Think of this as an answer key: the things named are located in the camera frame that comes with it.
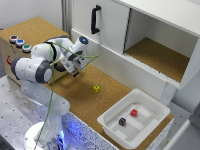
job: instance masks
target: white tray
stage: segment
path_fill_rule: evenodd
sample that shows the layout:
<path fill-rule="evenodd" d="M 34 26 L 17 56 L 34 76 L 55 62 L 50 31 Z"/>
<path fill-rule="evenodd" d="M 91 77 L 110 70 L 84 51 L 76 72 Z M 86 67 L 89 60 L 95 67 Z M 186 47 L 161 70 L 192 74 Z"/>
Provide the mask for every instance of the white tray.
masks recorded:
<path fill-rule="evenodd" d="M 138 110 L 136 117 L 130 115 L 133 109 Z M 126 149 L 135 149 L 169 113 L 169 108 L 134 89 L 97 120 L 105 133 L 118 144 Z M 120 118 L 126 119 L 126 125 L 119 125 Z"/>

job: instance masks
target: dice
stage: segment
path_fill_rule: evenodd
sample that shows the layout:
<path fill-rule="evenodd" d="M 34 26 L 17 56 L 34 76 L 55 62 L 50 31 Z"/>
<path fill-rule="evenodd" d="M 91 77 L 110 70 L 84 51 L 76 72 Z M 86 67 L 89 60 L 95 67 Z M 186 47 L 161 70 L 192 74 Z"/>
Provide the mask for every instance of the dice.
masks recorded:
<path fill-rule="evenodd" d="M 126 119 L 121 118 L 121 119 L 119 120 L 119 124 L 120 124 L 121 126 L 124 126 L 124 125 L 126 124 Z"/>
<path fill-rule="evenodd" d="M 136 110 L 136 109 L 133 109 L 132 111 L 131 111 L 131 116 L 133 116 L 133 117 L 136 117 L 137 116 L 137 113 L 138 113 L 138 111 Z"/>
<path fill-rule="evenodd" d="M 94 91 L 95 93 L 99 92 L 99 90 L 100 90 L 100 87 L 99 87 L 98 85 L 95 85 L 95 86 L 93 87 L 93 91 Z"/>

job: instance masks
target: cardboard box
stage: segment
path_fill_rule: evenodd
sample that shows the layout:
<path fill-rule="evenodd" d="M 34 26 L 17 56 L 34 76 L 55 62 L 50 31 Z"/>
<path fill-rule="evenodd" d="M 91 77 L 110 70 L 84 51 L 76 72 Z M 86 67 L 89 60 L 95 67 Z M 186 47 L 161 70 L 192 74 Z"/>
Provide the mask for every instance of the cardboard box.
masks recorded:
<path fill-rule="evenodd" d="M 10 44 L 9 38 L 12 35 L 17 35 L 20 39 L 25 40 L 26 44 L 30 44 L 33 47 L 36 44 L 45 42 L 49 38 L 68 34 L 40 17 L 32 18 L 0 31 L 0 51 L 5 72 L 10 78 L 21 85 L 21 81 L 17 80 L 11 71 L 11 62 L 16 57 L 30 58 L 31 55 L 23 53 L 21 49 L 16 48 L 16 45 Z M 66 73 L 67 71 L 59 72 L 55 70 L 55 80 Z"/>

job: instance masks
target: yellow cube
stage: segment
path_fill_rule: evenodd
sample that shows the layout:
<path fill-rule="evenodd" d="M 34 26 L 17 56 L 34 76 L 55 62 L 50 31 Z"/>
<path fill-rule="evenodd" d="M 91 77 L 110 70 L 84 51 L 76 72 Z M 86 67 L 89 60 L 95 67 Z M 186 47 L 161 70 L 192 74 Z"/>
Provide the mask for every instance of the yellow cube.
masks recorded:
<path fill-rule="evenodd" d="M 95 85 L 94 87 L 93 87 L 93 91 L 94 92 L 99 92 L 99 90 L 100 90 L 100 87 L 98 86 L 98 85 Z"/>

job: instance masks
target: red die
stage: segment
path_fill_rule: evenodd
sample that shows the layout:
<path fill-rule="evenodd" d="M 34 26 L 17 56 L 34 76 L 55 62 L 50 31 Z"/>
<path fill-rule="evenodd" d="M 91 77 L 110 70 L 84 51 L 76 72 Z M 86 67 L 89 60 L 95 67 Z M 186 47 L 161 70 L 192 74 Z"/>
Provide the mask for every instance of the red die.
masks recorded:
<path fill-rule="evenodd" d="M 137 113 L 138 113 L 138 111 L 136 109 L 133 109 L 131 111 L 131 116 L 135 117 L 135 116 L 137 116 Z"/>

